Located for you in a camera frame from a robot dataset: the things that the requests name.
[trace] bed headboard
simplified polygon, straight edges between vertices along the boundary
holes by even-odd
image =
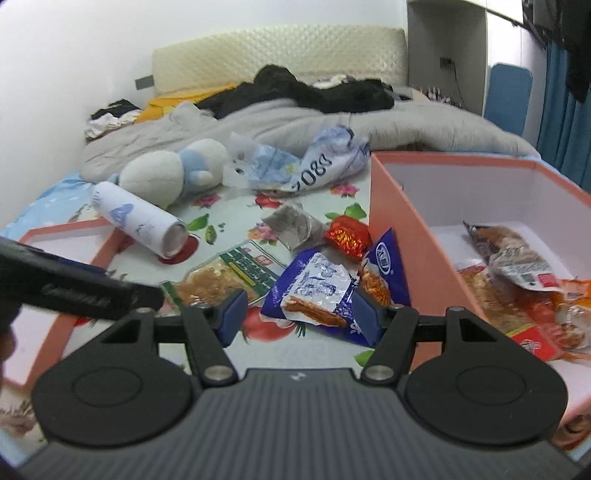
[[[307,82],[337,73],[406,85],[402,28],[373,25],[285,25],[210,35],[154,50],[158,94],[252,80],[268,63]]]

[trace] open cardboard box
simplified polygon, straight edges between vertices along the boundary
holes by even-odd
[[[543,163],[514,158],[377,152],[372,156],[369,230],[397,234],[411,302],[422,314],[460,305],[486,318],[456,272],[478,258],[463,221],[520,233],[559,278],[591,278],[591,196]],[[440,353],[417,348],[414,365]],[[591,408],[591,366],[551,361],[569,403],[563,422]]]
[[[84,220],[29,230],[19,241],[70,260],[106,268],[125,234],[107,220]],[[61,359],[77,318],[24,306],[12,323],[17,348],[4,363],[4,380],[24,390]]]

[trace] stuffed toy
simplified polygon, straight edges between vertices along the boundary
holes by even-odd
[[[221,143],[206,138],[178,153],[155,151],[129,162],[109,181],[166,209],[179,198],[194,196],[222,182],[223,168],[232,159]]]

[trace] blue chair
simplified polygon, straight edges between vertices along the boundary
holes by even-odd
[[[523,135],[533,77],[528,69],[497,63],[491,68],[484,118],[515,135]]]

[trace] white cloth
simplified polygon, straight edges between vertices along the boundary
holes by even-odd
[[[133,124],[141,112],[142,110],[132,110],[124,113],[119,118],[113,116],[111,113],[106,113],[96,120],[88,120],[84,135],[89,140],[102,137],[107,132]]]

